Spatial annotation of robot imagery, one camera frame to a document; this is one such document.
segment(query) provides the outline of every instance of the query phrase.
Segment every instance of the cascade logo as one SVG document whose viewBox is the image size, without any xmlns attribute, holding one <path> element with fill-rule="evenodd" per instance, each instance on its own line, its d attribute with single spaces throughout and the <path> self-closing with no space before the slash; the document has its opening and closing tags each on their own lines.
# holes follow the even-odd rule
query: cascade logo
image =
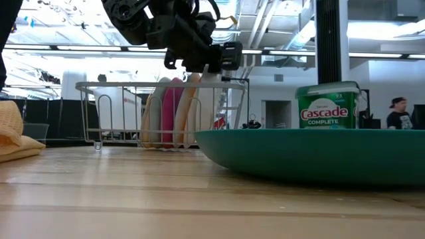
<svg viewBox="0 0 425 239">
<path fill-rule="evenodd" d="M 335 102 L 322 98 L 312 102 L 308 109 L 302 110 L 300 116 L 302 120 L 347 117 L 348 109 L 341 108 Z"/>
</svg>

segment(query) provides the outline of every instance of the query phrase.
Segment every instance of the person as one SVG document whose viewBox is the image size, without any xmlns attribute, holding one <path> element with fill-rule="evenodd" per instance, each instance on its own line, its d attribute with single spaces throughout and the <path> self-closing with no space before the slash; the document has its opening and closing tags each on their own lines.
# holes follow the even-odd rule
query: person
<svg viewBox="0 0 425 239">
<path fill-rule="evenodd" d="M 410 115 L 406 112 L 406 98 L 397 97 L 392 99 L 391 103 L 392 112 L 386 118 L 386 126 L 389 129 L 412 129 Z"/>
<path fill-rule="evenodd" d="M 1 57 L 23 0 L 0 0 L 0 91 L 5 86 L 6 68 Z"/>
</svg>

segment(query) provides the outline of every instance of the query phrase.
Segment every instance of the teal bowl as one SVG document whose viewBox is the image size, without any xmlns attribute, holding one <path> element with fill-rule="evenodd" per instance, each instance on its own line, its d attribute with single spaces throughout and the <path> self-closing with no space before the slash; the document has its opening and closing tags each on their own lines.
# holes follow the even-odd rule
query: teal bowl
<svg viewBox="0 0 425 239">
<path fill-rule="evenodd" d="M 280 181 L 425 185 L 425 131 L 236 129 L 195 133 L 230 170 Z"/>
</svg>

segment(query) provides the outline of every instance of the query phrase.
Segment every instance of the wooden table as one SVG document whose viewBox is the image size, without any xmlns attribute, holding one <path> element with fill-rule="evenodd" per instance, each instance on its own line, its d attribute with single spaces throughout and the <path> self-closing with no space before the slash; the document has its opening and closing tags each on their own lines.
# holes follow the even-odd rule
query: wooden table
<svg viewBox="0 0 425 239">
<path fill-rule="evenodd" d="M 47 149 L 0 164 L 0 238 L 425 238 L 425 193 L 279 185 L 200 151 Z"/>
</svg>

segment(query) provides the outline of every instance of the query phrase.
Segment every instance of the dish towel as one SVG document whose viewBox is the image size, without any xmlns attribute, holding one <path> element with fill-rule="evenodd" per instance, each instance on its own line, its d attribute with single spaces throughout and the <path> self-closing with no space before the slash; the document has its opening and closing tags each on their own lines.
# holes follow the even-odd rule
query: dish towel
<svg viewBox="0 0 425 239">
<path fill-rule="evenodd" d="M 23 121 L 15 102 L 0 102 L 0 163 L 38 155 L 44 144 L 22 136 Z"/>
</svg>

